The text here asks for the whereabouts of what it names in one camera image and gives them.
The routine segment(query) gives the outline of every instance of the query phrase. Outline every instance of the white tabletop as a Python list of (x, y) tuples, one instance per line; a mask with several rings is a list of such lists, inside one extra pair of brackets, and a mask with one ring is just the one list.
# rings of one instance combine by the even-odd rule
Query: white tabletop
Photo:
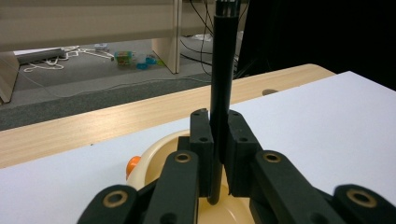
[[(369, 188), (396, 204), (396, 91), (353, 73), (232, 105), (262, 147), (316, 188)], [(125, 184), (125, 166), (187, 118), (0, 170), (0, 223), (76, 223), (93, 196)]]

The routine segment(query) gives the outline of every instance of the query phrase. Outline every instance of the black rod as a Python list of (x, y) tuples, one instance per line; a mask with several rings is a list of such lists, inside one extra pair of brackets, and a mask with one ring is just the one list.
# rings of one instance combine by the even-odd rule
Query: black rod
[(214, 138), (215, 160), (211, 204), (219, 201), (222, 163), (228, 133), (228, 111), (230, 109), (233, 82), (233, 57), (239, 20), (239, 0), (217, 0), (214, 17), (212, 86), (210, 102), (210, 126)]

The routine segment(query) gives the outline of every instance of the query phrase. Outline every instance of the floor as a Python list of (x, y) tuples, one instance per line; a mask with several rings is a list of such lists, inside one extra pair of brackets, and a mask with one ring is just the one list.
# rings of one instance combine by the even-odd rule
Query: floor
[[(238, 36), (236, 55), (242, 40), (241, 34)], [(161, 64), (140, 70), (134, 63), (118, 66), (109, 59), (83, 53), (67, 61), (59, 61), (58, 64), (64, 67), (60, 70), (37, 68), (28, 73), (23, 70), (32, 65), (22, 65), (11, 102), (0, 105), (0, 131), (209, 85), (212, 41), (202, 40), (201, 35), (183, 36), (181, 41), (183, 56), (178, 74), (172, 74)], [(107, 44), (112, 54), (130, 50), (134, 54), (152, 55), (160, 60), (151, 50), (150, 40)], [(93, 44), (80, 48), (93, 49)]]

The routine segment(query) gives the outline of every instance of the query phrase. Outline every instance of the beige bowl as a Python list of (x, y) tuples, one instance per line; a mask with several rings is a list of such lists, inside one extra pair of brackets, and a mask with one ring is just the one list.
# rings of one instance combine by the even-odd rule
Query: beige bowl
[[(172, 133), (152, 145), (143, 153), (140, 162), (128, 176), (127, 184), (135, 189), (142, 189), (158, 178), (166, 157), (177, 150), (177, 139), (189, 134), (189, 130)], [(248, 199), (228, 195), (228, 184), (224, 170), (219, 202), (216, 205), (210, 205), (205, 198), (199, 199), (198, 223), (254, 223), (248, 208)]]

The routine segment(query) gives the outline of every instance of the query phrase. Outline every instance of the orange object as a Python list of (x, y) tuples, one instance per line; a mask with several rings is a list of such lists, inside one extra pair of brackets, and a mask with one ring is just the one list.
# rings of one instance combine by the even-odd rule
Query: orange object
[(139, 156), (132, 157), (128, 161), (128, 164), (126, 165), (126, 178), (127, 179), (128, 179), (129, 174), (136, 167), (136, 165), (139, 163), (139, 161), (140, 161), (140, 157)]

